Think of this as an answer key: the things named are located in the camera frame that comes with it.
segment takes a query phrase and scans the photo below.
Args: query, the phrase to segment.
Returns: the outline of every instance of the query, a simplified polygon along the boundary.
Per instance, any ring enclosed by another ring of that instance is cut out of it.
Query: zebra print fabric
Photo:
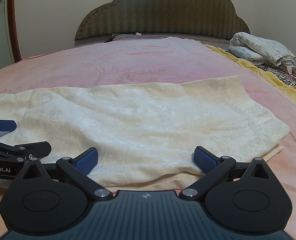
[[[285,73],[279,69],[268,67],[265,65],[257,66],[258,68],[262,69],[263,71],[269,71],[275,74],[282,82],[286,85],[290,85],[296,88],[296,76],[293,74]]]

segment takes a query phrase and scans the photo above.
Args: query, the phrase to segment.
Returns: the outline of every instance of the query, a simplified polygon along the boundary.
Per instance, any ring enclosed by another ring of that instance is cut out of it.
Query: pink bedsheet
[[[0,93],[58,86],[182,83],[233,75],[240,76],[254,101],[270,109],[291,129],[280,142],[284,150],[268,164],[291,198],[293,212],[286,232],[296,239],[296,103],[257,73],[200,43],[179,38],[115,41],[35,57],[0,70]]]

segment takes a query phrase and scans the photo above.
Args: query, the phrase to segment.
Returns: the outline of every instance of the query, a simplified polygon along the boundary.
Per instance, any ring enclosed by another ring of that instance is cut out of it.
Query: screw
[[[186,188],[181,193],[186,197],[194,197],[198,194],[198,191],[194,188]]]
[[[105,188],[101,188],[97,189],[94,194],[97,197],[107,197],[110,194],[110,191]]]

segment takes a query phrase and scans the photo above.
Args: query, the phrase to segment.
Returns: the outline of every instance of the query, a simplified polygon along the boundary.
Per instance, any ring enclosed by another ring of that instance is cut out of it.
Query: cream towel
[[[271,158],[289,133],[238,76],[0,94],[0,119],[18,124],[3,143],[51,144],[43,163],[96,147],[99,161],[89,177],[112,191],[183,189],[203,175],[193,162],[196,146],[249,162]]]

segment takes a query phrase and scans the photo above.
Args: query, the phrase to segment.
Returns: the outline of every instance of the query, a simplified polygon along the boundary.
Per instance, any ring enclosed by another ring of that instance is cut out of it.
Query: upholstered headboard
[[[81,22],[75,40],[111,33],[189,33],[231,39],[249,33],[230,0],[113,0]]]

